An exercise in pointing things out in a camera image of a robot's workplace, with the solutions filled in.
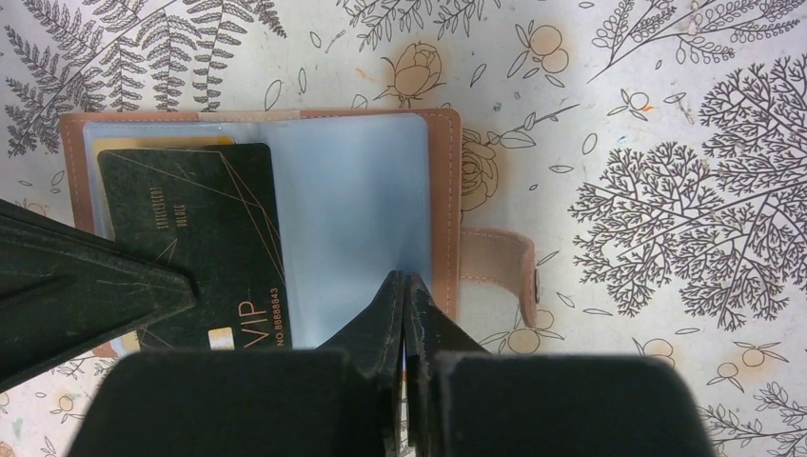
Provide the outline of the gold credit card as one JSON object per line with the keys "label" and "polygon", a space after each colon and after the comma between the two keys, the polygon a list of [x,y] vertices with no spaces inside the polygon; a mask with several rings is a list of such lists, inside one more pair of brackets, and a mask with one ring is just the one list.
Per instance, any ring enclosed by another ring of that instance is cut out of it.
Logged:
{"label": "gold credit card", "polygon": [[138,328],[142,349],[232,348],[228,303],[237,281],[241,203],[228,176],[224,141],[136,138],[101,142],[97,163],[108,229],[123,248],[190,274],[193,308]]}

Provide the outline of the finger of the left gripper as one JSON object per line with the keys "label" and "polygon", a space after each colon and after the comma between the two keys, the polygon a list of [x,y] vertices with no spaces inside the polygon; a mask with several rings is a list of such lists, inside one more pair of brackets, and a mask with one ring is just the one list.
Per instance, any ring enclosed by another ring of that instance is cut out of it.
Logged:
{"label": "finger of the left gripper", "polygon": [[1,389],[193,308],[183,272],[1,203]]}

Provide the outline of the brown leather card holder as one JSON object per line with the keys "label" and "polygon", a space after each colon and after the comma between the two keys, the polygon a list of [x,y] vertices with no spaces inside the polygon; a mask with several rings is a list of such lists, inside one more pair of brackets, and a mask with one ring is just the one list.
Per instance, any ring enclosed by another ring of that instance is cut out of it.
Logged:
{"label": "brown leather card holder", "polygon": [[104,139],[263,143],[272,153],[295,348],[315,348],[355,317],[392,269],[419,273],[459,313],[461,280],[495,285],[537,324],[533,242],[464,228],[472,137],[453,109],[71,113],[60,130],[77,228],[109,236],[97,156]]}

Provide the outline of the black VIP credit card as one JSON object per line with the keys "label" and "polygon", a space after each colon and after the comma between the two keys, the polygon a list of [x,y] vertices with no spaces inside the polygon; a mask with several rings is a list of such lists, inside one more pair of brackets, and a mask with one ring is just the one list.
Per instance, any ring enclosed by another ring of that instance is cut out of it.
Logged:
{"label": "black VIP credit card", "polygon": [[142,348],[291,348],[266,144],[106,149],[97,160],[114,240],[197,290],[193,308],[138,330]]}

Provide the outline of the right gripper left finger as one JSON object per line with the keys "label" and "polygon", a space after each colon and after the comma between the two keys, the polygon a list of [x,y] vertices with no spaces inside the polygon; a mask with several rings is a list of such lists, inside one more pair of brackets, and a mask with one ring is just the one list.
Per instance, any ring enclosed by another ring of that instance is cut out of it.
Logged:
{"label": "right gripper left finger", "polygon": [[314,349],[154,350],[96,393],[72,456],[395,456],[405,276]]}

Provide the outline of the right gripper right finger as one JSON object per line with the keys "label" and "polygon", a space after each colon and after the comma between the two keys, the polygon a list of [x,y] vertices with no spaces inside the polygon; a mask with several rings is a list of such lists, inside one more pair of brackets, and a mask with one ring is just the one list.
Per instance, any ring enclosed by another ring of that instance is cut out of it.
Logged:
{"label": "right gripper right finger", "polygon": [[710,456],[689,388],[667,364],[618,354],[497,355],[409,275],[403,300],[408,439],[420,456]]}

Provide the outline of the floral table mat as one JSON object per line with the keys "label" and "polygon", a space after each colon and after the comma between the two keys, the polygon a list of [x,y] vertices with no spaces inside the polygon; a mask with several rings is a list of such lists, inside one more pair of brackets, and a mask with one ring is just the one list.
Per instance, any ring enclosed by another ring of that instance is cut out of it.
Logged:
{"label": "floral table mat", "polygon": [[448,207],[530,239],[445,251],[463,327],[504,355],[639,354],[720,456],[806,452],[802,1],[5,1],[1,196],[89,219],[70,112],[445,109]]}

